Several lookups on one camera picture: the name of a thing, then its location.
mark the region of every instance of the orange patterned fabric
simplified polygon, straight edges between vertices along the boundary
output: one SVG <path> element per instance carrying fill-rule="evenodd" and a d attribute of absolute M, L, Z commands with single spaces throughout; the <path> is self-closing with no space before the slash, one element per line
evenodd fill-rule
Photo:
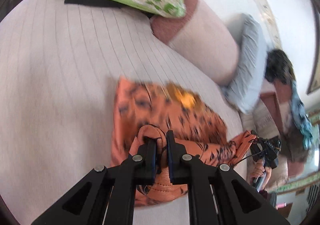
<path fill-rule="evenodd" d="M 136 206 L 172 201 L 187 193 L 187 185 L 170 183 L 165 138 L 168 130 L 173 130 L 175 141 L 183 144 L 188 154 L 212 166 L 235 165 L 256 139 L 246 131 L 227 142 L 227 127 L 220 116 L 197 95 L 195 106 L 185 108 L 172 95 L 170 85 L 166 88 L 120 78 L 116 90 L 111 165 L 121 164 L 129 153 L 135 155 L 147 142 L 145 137 L 156 139 L 156 181 L 152 186 L 137 186 Z"/>

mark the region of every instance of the silver screw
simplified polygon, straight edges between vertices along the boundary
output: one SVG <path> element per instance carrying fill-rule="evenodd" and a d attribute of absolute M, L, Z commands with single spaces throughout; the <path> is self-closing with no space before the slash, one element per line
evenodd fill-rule
<path fill-rule="evenodd" d="M 222 171 L 229 171 L 230 170 L 230 166 L 227 165 L 227 164 L 222 164 L 222 165 L 220 165 L 220 169 Z"/>
<path fill-rule="evenodd" d="M 190 161 L 192 159 L 192 156 L 189 155 L 189 154 L 185 154 L 182 156 L 182 159 L 185 160 L 185 161 Z"/>
<path fill-rule="evenodd" d="M 98 164 L 98 165 L 94 168 L 94 170 L 95 170 L 96 172 L 102 172 L 102 171 L 104 170 L 104 165 L 103 165 L 103 164 Z"/>
<path fill-rule="evenodd" d="M 132 157 L 132 160 L 135 162 L 140 162 L 142 160 L 142 156 L 140 155 L 135 155 Z"/>

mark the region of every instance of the human hand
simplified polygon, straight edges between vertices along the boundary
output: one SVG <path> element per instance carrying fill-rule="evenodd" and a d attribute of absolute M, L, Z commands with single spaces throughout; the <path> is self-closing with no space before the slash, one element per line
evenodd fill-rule
<path fill-rule="evenodd" d="M 264 182 L 261 186 L 260 190 L 263 190 L 265 186 L 267 185 L 268 181 L 270 180 L 271 177 L 271 167 L 266 166 L 265 168 L 263 167 L 263 160 L 259 159 L 255 165 L 252 173 L 250 174 L 250 184 L 253 183 L 254 178 L 259 178 L 263 177 L 263 172 L 266 171 L 266 178 L 264 179 Z"/>

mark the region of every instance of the beige sofa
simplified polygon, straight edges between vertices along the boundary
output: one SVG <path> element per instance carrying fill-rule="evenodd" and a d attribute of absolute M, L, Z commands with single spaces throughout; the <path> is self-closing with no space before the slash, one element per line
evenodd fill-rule
<path fill-rule="evenodd" d="M 21 225 L 95 165 L 109 166 L 121 75 L 174 81 L 221 116 L 228 139 L 243 129 L 220 88 L 156 39 L 135 10 L 24 0 L 0 23 L 0 50 L 0 195 Z M 245 161 L 236 170 L 245 178 Z M 135 210 L 134 224 L 168 223 L 188 223 L 186 197 Z"/>

